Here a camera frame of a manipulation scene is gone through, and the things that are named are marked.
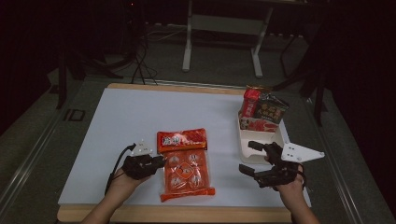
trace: snack package in box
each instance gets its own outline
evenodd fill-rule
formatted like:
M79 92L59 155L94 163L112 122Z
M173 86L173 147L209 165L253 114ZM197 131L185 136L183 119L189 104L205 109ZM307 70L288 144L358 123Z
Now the snack package in box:
M190 195L214 195L210 186L205 129L158 132L158 152L166 158L161 202Z
M268 89L247 87L239 113L240 129L274 133L289 104Z

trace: white bracket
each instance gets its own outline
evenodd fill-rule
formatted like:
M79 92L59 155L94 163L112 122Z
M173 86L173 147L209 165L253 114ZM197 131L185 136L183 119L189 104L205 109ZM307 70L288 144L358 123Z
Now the white bracket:
M293 143L283 146L282 161L304 162L324 157L324 152L315 151L308 147L302 147Z
M140 141L136 147L134 148L134 150L132 150L131 152L131 156L132 157L136 157L136 156L143 156L143 155L148 155L152 153L152 149L148 147L148 145L146 144L145 141Z

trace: red food package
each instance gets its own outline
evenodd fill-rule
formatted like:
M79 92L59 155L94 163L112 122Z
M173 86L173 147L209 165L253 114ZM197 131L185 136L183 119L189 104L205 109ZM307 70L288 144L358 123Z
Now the red food package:
M166 158L161 202L191 195L214 195L207 167L205 129L158 132L158 152Z

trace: orange plastic package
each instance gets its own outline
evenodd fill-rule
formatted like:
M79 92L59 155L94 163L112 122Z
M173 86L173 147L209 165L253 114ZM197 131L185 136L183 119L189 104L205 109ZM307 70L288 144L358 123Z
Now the orange plastic package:
M205 129L158 132L158 152L166 158L161 202L191 195L214 195L207 165Z

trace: open white container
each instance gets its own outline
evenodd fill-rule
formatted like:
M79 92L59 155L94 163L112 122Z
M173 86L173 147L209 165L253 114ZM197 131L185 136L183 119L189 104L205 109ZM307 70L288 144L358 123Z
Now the open white container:
M279 127L274 133L241 130L238 117L237 125L241 143L240 157L244 163L269 164L269 162L264 159L264 156L267 155L265 150L259 151L248 147L249 141L255 141L262 144L272 144L273 142L276 142L283 148L281 156L282 161L304 162L324 157L324 152L318 152L313 149L291 143L283 120L279 122Z

